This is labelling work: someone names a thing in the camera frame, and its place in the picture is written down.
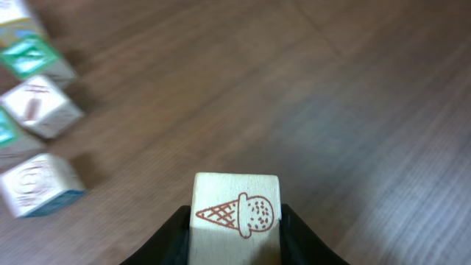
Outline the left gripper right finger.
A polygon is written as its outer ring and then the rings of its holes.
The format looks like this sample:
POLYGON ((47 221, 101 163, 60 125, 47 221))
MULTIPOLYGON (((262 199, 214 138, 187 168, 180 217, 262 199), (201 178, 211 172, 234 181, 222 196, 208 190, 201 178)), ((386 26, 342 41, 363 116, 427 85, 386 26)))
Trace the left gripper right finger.
POLYGON ((288 205, 281 205, 282 265, 349 265, 318 237, 288 205))

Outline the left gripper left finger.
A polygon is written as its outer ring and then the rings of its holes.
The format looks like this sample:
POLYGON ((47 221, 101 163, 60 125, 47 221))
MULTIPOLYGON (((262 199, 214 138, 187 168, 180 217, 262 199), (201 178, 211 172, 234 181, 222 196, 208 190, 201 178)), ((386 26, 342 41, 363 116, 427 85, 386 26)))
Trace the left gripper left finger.
POLYGON ((183 205, 120 265, 188 265, 191 207, 183 205))

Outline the ice cream picture block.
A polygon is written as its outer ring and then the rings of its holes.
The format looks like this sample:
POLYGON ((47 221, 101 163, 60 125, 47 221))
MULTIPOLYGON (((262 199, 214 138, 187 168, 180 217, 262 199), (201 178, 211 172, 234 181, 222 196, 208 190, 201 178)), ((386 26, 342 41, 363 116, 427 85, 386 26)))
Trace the ice cream picture block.
POLYGON ((277 176, 200 172, 194 178, 188 262, 280 264, 281 219, 277 176))

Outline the blue sided wooden block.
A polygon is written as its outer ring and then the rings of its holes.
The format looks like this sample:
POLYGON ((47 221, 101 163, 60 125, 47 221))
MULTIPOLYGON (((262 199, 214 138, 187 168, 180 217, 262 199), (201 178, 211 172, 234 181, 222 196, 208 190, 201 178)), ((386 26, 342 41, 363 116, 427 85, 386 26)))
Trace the blue sided wooden block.
POLYGON ((85 192, 72 165, 51 153, 36 155, 1 175, 1 195, 15 218, 48 216, 85 192))

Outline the hammer picture wooden block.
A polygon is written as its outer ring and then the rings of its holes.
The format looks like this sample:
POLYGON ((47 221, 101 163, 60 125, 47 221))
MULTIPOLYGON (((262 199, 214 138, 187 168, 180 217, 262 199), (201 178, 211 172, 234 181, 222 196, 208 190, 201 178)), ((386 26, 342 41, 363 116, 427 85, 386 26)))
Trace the hammer picture wooden block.
POLYGON ((7 112, 42 138, 56 138, 84 112, 47 76, 36 75, 1 95, 7 112))

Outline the green letter F block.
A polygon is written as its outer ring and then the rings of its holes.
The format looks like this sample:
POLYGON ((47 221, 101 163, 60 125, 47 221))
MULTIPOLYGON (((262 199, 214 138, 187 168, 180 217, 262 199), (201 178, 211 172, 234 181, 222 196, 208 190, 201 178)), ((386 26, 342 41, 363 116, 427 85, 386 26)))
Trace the green letter F block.
POLYGON ((76 78, 70 63, 44 39, 30 35, 1 50, 1 63, 18 79, 49 77, 64 89, 76 78))

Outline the green letter J block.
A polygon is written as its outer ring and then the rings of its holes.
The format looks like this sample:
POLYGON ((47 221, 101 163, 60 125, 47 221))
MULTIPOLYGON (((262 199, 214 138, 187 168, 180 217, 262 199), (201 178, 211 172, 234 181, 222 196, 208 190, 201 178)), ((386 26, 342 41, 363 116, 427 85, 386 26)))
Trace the green letter J block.
POLYGON ((44 142, 23 130, 1 107, 1 172, 41 153, 44 142))

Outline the yellow sided wooden block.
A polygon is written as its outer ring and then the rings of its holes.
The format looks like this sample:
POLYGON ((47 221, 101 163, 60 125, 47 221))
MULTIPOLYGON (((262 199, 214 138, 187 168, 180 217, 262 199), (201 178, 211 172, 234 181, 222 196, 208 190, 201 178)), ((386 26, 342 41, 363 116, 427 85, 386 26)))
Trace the yellow sided wooden block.
POLYGON ((1 47, 29 35, 47 37, 42 23, 24 0, 1 0, 1 47))

